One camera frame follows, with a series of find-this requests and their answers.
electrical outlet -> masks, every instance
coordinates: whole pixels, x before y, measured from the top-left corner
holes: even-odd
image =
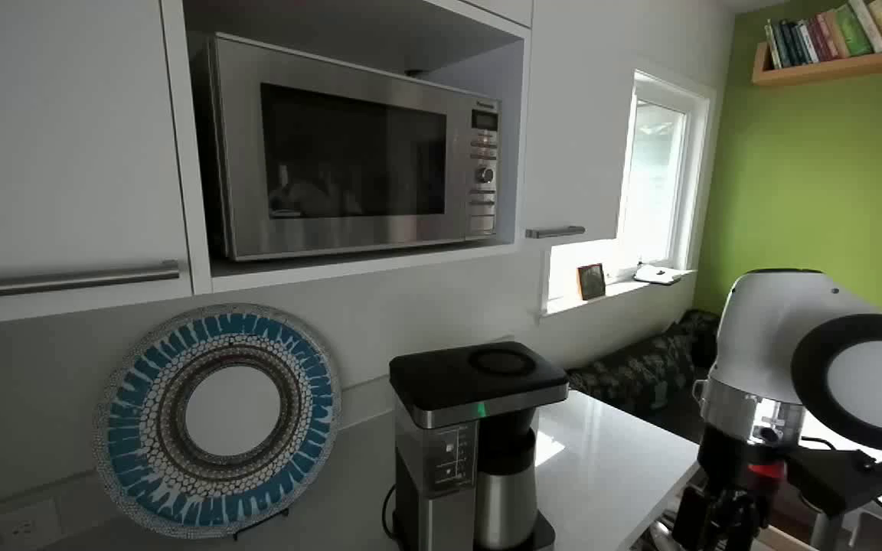
[[[56,502],[28,502],[0,515],[0,551],[41,551],[60,540]]]

wall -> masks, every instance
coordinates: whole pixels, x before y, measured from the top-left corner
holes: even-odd
[[[716,0],[638,0],[633,13],[638,34],[627,43],[614,38],[614,49],[723,84],[729,13]],[[682,283],[538,317],[538,258],[538,246],[521,246],[504,258],[432,269],[0,323],[0,498],[90,470],[111,372],[148,331],[196,305],[266,302],[290,313],[322,334],[343,385],[363,389],[383,385],[397,353],[499,336],[577,365],[665,326],[693,302]]]
[[[799,0],[739,17],[697,302],[719,309],[756,265],[814,265],[882,305],[882,74],[752,88],[764,17],[833,4]]]

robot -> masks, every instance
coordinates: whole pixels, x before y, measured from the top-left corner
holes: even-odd
[[[702,478],[678,508],[679,547],[748,551],[784,480],[831,519],[812,544],[836,547],[842,515],[882,495],[882,465],[799,451],[804,409],[882,451],[882,313],[812,269],[748,271],[729,290],[702,389]]]

microwave window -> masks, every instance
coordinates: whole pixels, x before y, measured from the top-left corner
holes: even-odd
[[[260,84],[270,217],[443,213],[448,119]]]

bookshelf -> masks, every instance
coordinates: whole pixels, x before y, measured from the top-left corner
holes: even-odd
[[[845,78],[863,74],[882,74],[882,51],[861,55],[861,57],[836,57],[822,65],[799,65],[799,66],[773,66],[768,43],[756,45],[752,55],[752,84],[799,84],[799,82],[824,82],[824,78]]]

